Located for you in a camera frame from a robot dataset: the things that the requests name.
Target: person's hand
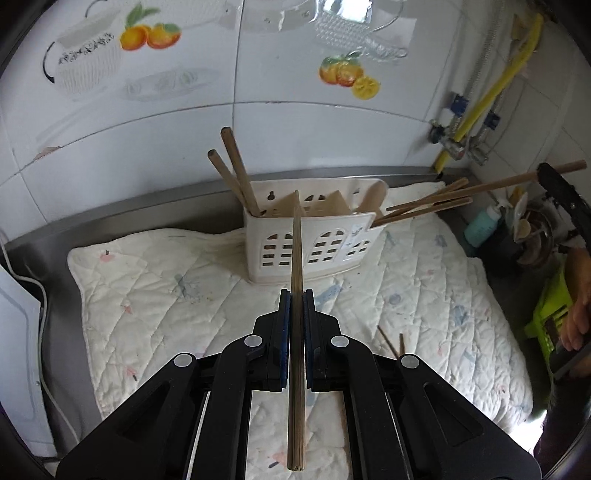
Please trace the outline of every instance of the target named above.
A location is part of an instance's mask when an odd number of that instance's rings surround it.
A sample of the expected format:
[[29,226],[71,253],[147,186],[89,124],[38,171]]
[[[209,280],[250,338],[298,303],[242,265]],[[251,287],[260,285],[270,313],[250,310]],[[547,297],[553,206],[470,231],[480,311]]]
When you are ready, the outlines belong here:
[[[583,335],[589,331],[591,320],[591,285],[586,285],[579,291],[577,299],[569,310],[562,328],[560,340],[569,352],[580,350],[583,346]],[[583,378],[591,375],[591,355],[587,355],[571,370],[573,378]]]
[[580,350],[583,346],[583,335],[589,331],[589,297],[591,291],[586,287],[577,296],[576,302],[569,310],[560,329],[560,340],[569,352]]

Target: yellow gas hose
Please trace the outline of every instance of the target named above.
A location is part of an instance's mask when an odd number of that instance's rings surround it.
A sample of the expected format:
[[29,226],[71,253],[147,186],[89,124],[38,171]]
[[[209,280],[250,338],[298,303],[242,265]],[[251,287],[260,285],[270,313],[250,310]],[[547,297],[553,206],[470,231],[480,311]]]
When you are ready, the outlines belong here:
[[[528,33],[528,38],[525,44],[521,47],[520,51],[515,57],[509,62],[507,68],[496,81],[496,83],[488,90],[486,95],[478,102],[476,107],[472,109],[470,114],[462,121],[460,127],[457,129],[453,139],[456,142],[461,141],[464,136],[472,129],[474,124],[478,121],[480,116],[490,107],[495,98],[503,91],[503,89],[509,85],[509,82],[513,80],[515,75],[523,68],[523,66],[530,59],[532,53],[542,32],[542,26],[544,25],[544,17],[540,14],[536,14],[534,24]],[[437,173],[441,173],[443,167],[449,160],[449,155],[445,150],[442,150],[437,160],[433,164],[433,168]]]

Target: silver pivot screw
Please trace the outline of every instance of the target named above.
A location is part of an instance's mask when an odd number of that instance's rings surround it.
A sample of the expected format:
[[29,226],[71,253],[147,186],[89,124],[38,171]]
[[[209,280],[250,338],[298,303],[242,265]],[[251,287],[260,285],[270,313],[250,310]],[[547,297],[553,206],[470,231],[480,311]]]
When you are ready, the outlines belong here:
[[349,344],[349,339],[343,335],[335,335],[330,339],[330,343],[339,348],[343,348]]
[[400,363],[406,368],[417,368],[419,361],[414,355],[404,355],[400,360]]
[[262,338],[258,335],[249,335],[244,339],[244,345],[249,347],[256,347],[262,343]]
[[174,357],[174,364],[177,367],[188,367],[193,362],[193,357],[188,353],[180,353]]

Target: person's leg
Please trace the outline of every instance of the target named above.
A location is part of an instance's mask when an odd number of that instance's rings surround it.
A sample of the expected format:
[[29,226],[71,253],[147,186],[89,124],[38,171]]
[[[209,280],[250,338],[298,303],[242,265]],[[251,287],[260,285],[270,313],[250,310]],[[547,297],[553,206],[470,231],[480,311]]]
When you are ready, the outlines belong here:
[[545,475],[564,455],[589,416],[591,378],[569,378],[552,385],[542,436],[534,449]]

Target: dark floor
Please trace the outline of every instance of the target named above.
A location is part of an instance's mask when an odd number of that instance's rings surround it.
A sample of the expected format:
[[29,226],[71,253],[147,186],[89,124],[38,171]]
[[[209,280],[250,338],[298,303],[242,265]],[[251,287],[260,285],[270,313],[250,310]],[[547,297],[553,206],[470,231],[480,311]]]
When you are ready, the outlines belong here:
[[[466,255],[475,257],[476,252],[473,247],[464,239],[463,231],[466,228],[466,222],[458,211],[446,210],[439,212],[438,215],[452,229],[458,242],[466,251]],[[525,356],[534,396],[531,418],[537,418],[546,410],[550,380],[538,341],[526,338],[523,328],[532,318],[546,279],[550,278],[557,268],[558,261],[553,259],[535,270],[519,270],[504,275],[495,275],[487,270],[488,283]]]

